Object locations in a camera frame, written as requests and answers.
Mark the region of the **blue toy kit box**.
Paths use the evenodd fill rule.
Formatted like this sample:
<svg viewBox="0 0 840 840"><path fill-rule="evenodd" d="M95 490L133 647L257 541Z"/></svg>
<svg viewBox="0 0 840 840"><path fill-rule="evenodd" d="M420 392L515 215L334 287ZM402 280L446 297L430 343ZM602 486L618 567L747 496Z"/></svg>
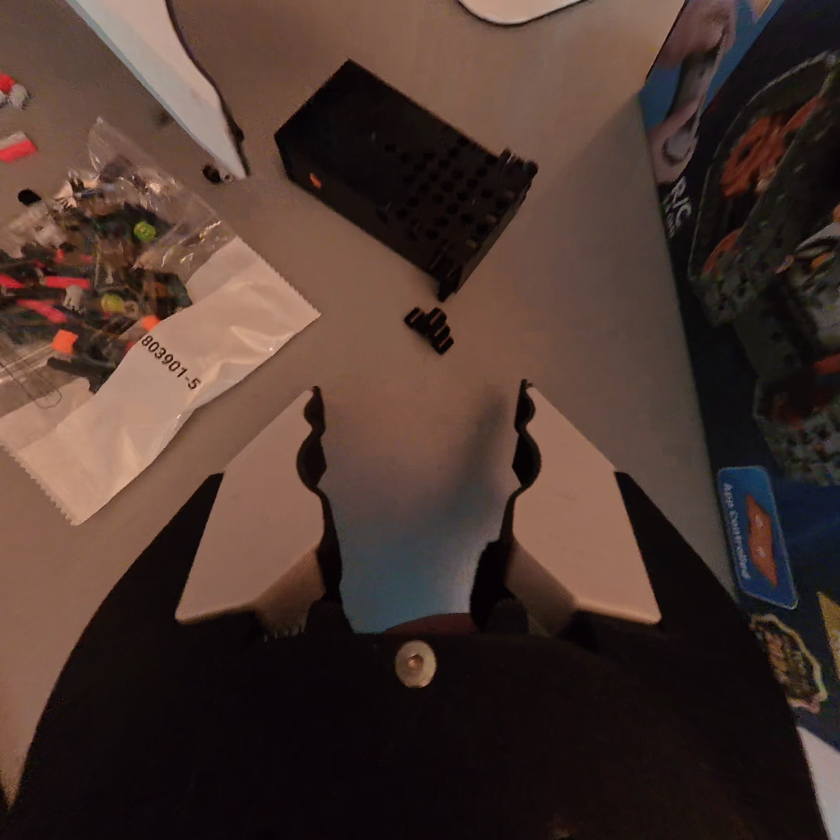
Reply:
<svg viewBox="0 0 840 840"><path fill-rule="evenodd" d="M839 2L685 2L638 94L736 599L839 745Z"/></svg>

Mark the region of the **black battery box block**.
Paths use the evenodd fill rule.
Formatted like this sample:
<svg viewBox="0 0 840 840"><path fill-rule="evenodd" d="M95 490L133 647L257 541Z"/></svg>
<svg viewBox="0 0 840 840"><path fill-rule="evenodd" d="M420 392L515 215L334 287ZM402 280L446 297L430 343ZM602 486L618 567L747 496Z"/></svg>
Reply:
<svg viewBox="0 0 840 840"><path fill-rule="evenodd" d="M464 286L539 170L491 153L350 59L274 139L294 183L430 276L440 302Z"/></svg>

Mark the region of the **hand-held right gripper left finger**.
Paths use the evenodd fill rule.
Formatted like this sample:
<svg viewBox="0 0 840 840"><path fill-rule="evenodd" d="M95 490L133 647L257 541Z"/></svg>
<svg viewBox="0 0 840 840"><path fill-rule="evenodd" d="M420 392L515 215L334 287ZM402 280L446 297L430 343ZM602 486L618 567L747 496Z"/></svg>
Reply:
<svg viewBox="0 0 840 840"><path fill-rule="evenodd" d="M307 389L224 470L175 619L250 614L272 632L304 627L340 601L342 561L330 501L322 394Z"/></svg>

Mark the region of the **black pin connector piece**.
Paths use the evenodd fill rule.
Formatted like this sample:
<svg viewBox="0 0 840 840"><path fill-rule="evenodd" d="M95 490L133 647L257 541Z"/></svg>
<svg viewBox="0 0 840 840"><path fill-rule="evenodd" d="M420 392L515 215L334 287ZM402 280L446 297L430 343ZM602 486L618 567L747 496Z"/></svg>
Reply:
<svg viewBox="0 0 840 840"><path fill-rule="evenodd" d="M435 307L430 311L414 308L404 317L405 325L420 335L438 355L444 355L454 345L445 311Z"/></svg>

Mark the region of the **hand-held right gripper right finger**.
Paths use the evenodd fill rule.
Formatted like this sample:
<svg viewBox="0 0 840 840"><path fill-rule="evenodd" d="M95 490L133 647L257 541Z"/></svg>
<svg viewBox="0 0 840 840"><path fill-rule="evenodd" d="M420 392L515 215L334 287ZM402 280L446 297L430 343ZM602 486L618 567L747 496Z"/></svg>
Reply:
<svg viewBox="0 0 840 840"><path fill-rule="evenodd" d="M578 613L644 626L661 619L616 469L535 385L522 380L498 537L479 558L469 611L480 629L503 601L561 634Z"/></svg>

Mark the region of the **grey desk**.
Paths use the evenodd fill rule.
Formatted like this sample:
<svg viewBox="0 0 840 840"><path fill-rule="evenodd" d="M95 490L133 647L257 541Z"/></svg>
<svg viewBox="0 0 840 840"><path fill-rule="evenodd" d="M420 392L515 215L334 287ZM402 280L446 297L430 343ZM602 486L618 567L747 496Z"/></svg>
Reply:
<svg viewBox="0 0 840 840"><path fill-rule="evenodd" d="M636 95L680 2L589 2L514 28L457 2L174 2L244 131L251 176L211 186L205 156L64 2L2 2L2 72L34 102L2 114L33 158L16 194L87 160L97 117L189 185L320 318L199 409L155 462L78 527L2 452L2 780L81 631L204 479L305 389L327 409L324 488L354 627L466 605L513 488L512 411L529 379L641 485L725 585L725 549ZM428 278L290 184L274 132L352 58L493 152L539 172L445 304L438 357L403 325Z"/></svg>

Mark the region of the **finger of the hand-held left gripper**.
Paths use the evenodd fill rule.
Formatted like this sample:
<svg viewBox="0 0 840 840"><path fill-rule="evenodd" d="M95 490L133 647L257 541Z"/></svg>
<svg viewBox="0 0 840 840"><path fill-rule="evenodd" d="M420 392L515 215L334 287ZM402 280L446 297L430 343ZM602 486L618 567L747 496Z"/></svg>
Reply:
<svg viewBox="0 0 840 840"><path fill-rule="evenodd" d="M223 174L249 177L244 135L168 1L69 1L111 52Z"/></svg>

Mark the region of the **clear bag of building parts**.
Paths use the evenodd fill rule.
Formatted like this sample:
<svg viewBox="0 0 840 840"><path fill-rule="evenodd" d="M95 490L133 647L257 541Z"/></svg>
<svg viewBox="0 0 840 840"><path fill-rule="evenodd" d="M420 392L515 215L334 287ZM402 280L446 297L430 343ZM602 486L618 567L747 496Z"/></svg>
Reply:
<svg viewBox="0 0 840 840"><path fill-rule="evenodd" d="M2 228L2 450L74 527L320 317L104 119L87 151Z"/></svg>

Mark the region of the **white book stand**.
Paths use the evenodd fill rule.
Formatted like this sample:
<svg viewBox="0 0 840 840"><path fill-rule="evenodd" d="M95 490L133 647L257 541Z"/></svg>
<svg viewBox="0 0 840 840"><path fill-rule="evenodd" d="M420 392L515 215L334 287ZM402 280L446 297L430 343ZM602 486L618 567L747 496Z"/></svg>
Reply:
<svg viewBox="0 0 840 840"><path fill-rule="evenodd" d="M537 22L584 1L457 1L473 18L497 27L518 27Z"/></svg>

